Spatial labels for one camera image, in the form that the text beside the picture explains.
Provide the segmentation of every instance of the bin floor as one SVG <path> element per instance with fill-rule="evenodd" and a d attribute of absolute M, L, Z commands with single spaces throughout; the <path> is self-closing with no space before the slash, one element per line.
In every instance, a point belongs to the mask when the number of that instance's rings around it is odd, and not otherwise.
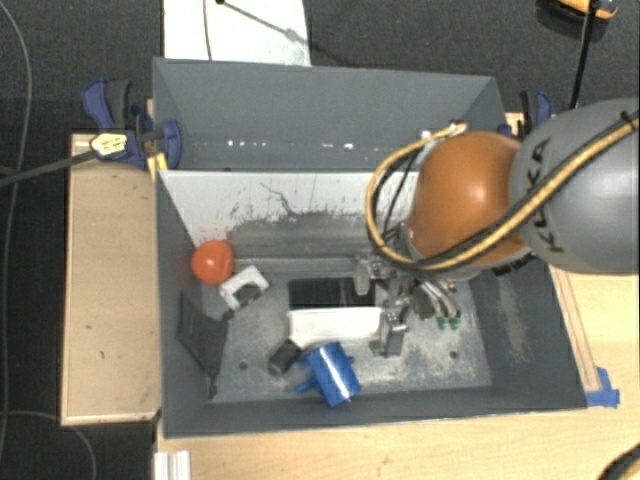
<path fill-rule="evenodd" d="M 336 277 L 348 275 L 335 273 Z M 210 403 L 318 396 L 313 390 L 304 395 L 295 392 L 295 386 L 309 374 L 300 364 L 294 364 L 281 377 L 267 370 L 268 358 L 288 335 L 288 282 L 305 277 L 317 277 L 317 272 L 270 276 L 271 288 L 236 313 L 230 322 L 222 367 L 216 379 L 218 392 Z M 441 330 L 435 318 L 423 321 L 412 314 L 400 356 L 375 356 L 369 348 L 375 337 L 342 341 L 347 355 L 355 359 L 353 369 L 363 388 L 358 396 L 489 386 L 489 367 L 467 283 L 457 284 L 454 300 L 462 313 L 460 327 L 455 331 Z M 226 310 L 214 287 L 203 287 L 203 305 L 203 310 L 214 317 Z"/>

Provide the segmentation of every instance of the black floor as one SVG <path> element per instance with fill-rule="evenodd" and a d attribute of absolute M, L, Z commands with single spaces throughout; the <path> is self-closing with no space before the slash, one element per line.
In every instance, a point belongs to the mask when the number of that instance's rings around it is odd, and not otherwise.
<path fill-rule="evenodd" d="M 127 78 L 133 98 L 151 94 L 151 57 L 162 51 L 161 0 L 2 0 L 25 36 L 34 104 L 25 167 L 67 154 L 72 129 L 91 127 L 79 92 L 90 80 Z M 580 25 L 541 12 L 536 0 L 304 0 L 312 62 L 493 75 L 507 110 L 518 93 L 542 89 L 569 101 Z M 582 104 L 638 95 L 640 5 L 621 10 L 592 45 Z M 0 165 L 16 161 L 25 70 L 0 14 Z M 10 409 L 58 412 L 65 265 L 65 174 L 19 189 L 9 267 Z M 10 191 L 0 189 L 4 231 Z M 93 427 L 87 436 L 103 479 L 149 474 L 151 427 Z M 55 424 L 9 419 L 4 478 L 90 478 L 82 441 Z"/>

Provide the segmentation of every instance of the yellow cable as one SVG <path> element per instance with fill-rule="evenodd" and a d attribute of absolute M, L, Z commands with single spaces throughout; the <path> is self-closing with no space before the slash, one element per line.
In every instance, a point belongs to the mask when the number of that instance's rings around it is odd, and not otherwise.
<path fill-rule="evenodd" d="M 459 263 L 462 263 L 469 258 L 472 258 L 475 255 L 480 255 L 486 252 L 489 248 L 494 246 L 497 242 L 502 240 L 504 237 L 512 233 L 517 227 L 519 227 L 522 223 L 524 223 L 542 204 L 556 192 L 562 184 L 567 181 L 578 169 L 584 166 L 587 162 L 589 162 L 593 157 L 597 156 L 607 148 L 610 148 L 624 137 L 633 133 L 635 129 L 638 128 L 638 118 L 632 119 L 630 123 L 625 123 L 620 127 L 616 128 L 611 133 L 605 135 L 595 144 L 591 145 L 589 148 L 586 148 L 580 154 L 576 155 L 572 158 L 567 164 L 555 175 L 551 178 L 545 185 L 540 189 L 540 191 L 531 198 L 531 200 L 524 205 L 520 210 L 518 210 L 514 215 L 509 218 L 506 222 L 504 222 L 498 229 L 496 229 L 493 233 L 488 235 L 484 240 L 480 241 L 473 247 L 470 247 L 466 251 L 461 252 L 460 254 L 454 256 L 453 258 L 449 258 L 448 260 L 443 260 L 439 263 L 434 263 L 432 265 L 423 265 L 418 268 L 420 270 L 427 271 L 435 271 L 435 270 L 444 270 L 447 268 L 455 267 Z M 451 135 L 452 132 L 446 133 L 446 130 L 442 130 L 438 132 L 438 134 L 434 135 L 433 139 L 439 134 L 439 138 L 442 136 Z M 372 217 L 371 211 L 371 194 L 373 194 L 373 187 L 377 182 L 378 176 L 382 172 L 384 172 L 389 165 L 403 157 L 406 154 L 411 153 L 415 149 L 417 149 L 417 144 L 422 141 L 415 142 L 410 144 L 406 148 L 397 151 L 392 154 L 389 158 L 387 158 L 380 167 L 376 169 L 371 181 L 369 182 L 369 186 L 367 187 L 367 200 L 365 205 L 365 216 L 367 219 L 367 227 L 371 236 L 378 247 L 380 247 L 381 251 L 386 254 L 388 257 L 394 259 L 395 261 L 416 265 L 418 262 L 412 258 L 401 255 L 391 249 L 384 243 L 384 240 L 378 233 L 375 220 Z"/>
<path fill-rule="evenodd" d="M 402 262 L 402 263 L 415 263 L 415 260 L 409 258 L 407 256 L 403 256 L 398 254 L 396 251 L 391 249 L 388 245 L 385 244 L 384 239 L 380 236 L 378 232 L 378 227 L 376 226 L 375 215 L 373 214 L 373 192 L 375 190 L 376 184 L 378 183 L 379 177 L 397 160 L 413 153 L 414 151 L 420 150 L 429 144 L 432 141 L 442 139 L 444 137 L 449 137 L 451 135 L 457 135 L 459 133 L 463 133 L 467 129 L 467 125 L 464 123 L 459 124 L 451 124 L 448 128 L 444 128 L 433 135 L 420 139 L 416 142 L 405 146 L 398 151 L 395 151 L 391 155 L 389 155 L 383 162 L 377 167 L 373 176 L 371 176 L 371 180 L 369 180 L 369 184 L 367 185 L 367 192 L 365 196 L 365 219 L 367 222 L 367 228 L 369 229 L 369 233 L 371 234 L 371 238 L 375 242 L 375 244 L 382 250 L 384 254 L 389 256 L 390 258 Z"/>

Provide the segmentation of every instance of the white paper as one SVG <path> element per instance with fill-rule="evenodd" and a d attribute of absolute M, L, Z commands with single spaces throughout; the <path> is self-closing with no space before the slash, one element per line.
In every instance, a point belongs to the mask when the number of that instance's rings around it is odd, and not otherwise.
<path fill-rule="evenodd" d="M 297 309 L 287 312 L 289 338 L 300 348 L 338 340 L 377 336 L 380 308 L 341 307 Z"/>
<path fill-rule="evenodd" d="M 211 59 L 310 66 L 302 0 L 207 1 Z M 207 60 L 203 0 L 164 0 L 164 55 Z"/>

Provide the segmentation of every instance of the orange ball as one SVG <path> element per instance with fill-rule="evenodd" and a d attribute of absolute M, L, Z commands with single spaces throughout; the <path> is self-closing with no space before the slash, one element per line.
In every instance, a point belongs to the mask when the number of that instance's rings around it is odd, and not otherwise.
<path fill-rule="evenodd" d="M 205 284 L 224 283 L 233 274 L 233 250 L 224 240 L 209 240 L 191 256 L 191 271 Z"/>

